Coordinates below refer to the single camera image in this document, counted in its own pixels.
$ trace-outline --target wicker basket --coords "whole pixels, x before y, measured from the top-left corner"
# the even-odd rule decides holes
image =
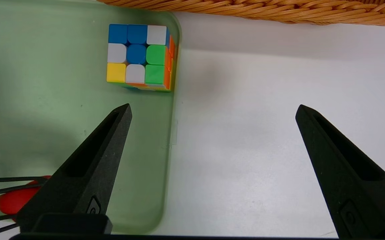
[[[115,6],[238,16],[282,23],[385,26],[385,0],[98,0]]]

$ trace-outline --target green sticker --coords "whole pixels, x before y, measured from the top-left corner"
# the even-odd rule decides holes
[[[145,84],[163,85],[165,82],[165,67],[161,65],[145,66]]]
[[[147,47],[147,63],[152,65],[165,65],[166,46],[150,45]]]

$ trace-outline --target rubik's cube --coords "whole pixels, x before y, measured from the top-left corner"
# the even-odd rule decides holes
[[[170,91],[175,48],[166,26],[110,24],[107,82]]]

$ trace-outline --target green tray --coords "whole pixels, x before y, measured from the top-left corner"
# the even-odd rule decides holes
[[[113,231],[144,234],[164,211],[174,94],[106,83],[110,23],[166,25],[179,47],[168,12],[0,0],[0,177],[51,175],[113,108],[130,103],[107,215]]]

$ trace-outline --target blue sticker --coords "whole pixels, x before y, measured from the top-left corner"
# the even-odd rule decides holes
[[[130,24],[127,26],[127,41],[131,44],[145,44],[147,42],[147,25]]]
[[[127,25],[110,24],[108,28],[108,43],[127,44]]]
[[[127,62],[130,64],[145,64],[147,48],[141,44],[132,44],[127,48]]]
[[[170,32],[169,32],[169,28],[167,28],[167,30],[166,30],[166,47],[170,48]]]

